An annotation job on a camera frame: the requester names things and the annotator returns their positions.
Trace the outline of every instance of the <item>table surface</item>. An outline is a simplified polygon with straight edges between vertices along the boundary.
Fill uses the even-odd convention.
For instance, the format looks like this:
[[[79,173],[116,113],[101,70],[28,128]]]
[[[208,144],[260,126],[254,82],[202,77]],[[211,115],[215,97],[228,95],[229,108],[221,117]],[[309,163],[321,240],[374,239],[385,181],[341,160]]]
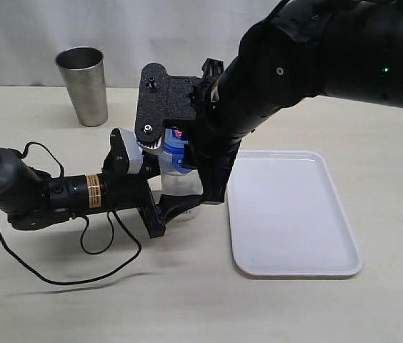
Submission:
[[[85,128],[63,88],[0,87],[0,146],[40,141],[67,174],[94,174],[112,128],[133,129],[136,99],[135,89],[108,89],[108,122]],[[144,251],[93,285],[46,285],[0,245],[0,342],[403,342],[403,110],[308,99],[273,116],[242,148],[312,150],[326,159],[365,262],[358,276],[247,279],[232,261],[225,204],[203,207],[154,240],[130,210],[121,217]],[[57,173],[38,147],[27,161]],[[55,279],[107,272],[135,249],[118,231],[107,253],[85,255],[81,220],[16,232],[0,213],[0,225],[13,249]],[[87,244],[101,247],[107,230],[95,216]]]

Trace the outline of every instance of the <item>white backdrop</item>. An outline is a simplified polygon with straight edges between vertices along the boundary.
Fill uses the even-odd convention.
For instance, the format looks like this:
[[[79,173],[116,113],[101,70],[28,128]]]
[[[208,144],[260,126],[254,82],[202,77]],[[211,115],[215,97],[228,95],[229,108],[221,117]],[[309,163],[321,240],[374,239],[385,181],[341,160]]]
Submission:
[[[62,85],[54,57],[71,46],[105,54],[108,86],[136,87],[149,62],[200,75],[229,63],[242,35],[278,0],[0,0],[0,85]]]

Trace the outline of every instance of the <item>orange label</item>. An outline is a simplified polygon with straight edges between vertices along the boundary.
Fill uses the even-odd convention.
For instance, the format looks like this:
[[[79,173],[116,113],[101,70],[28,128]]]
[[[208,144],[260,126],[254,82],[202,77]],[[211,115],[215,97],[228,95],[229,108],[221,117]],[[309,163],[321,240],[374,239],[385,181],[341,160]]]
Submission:
[[[97,174],[86,175],[87,187],[89,190],[89,208],[96,209],[101,207],[101,187]]]

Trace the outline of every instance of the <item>clear plastic bottle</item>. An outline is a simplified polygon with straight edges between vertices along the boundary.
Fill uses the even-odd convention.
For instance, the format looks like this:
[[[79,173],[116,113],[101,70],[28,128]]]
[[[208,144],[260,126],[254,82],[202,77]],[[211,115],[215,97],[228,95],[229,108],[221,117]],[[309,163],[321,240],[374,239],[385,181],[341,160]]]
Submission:
[[[173,129],[165,131],[164,152],[159,155],[161,174],[161,189],[166,195],[202,194],[203,186],[197,170],[183,168],[181,165],[184,155],[184,141],[181,132]],[[183,222],[193,219],[200,212],[200,206],[180,214],[174,220]]]

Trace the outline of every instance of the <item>metal cup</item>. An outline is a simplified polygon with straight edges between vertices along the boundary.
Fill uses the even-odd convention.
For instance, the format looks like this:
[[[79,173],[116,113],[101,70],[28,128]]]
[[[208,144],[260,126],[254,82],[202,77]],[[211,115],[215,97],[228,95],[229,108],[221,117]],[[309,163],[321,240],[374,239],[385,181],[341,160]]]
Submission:
[[[84,126],[102,125],[108,120],[102,52],[78,46],[61,52],[55,62],[79,122]]]

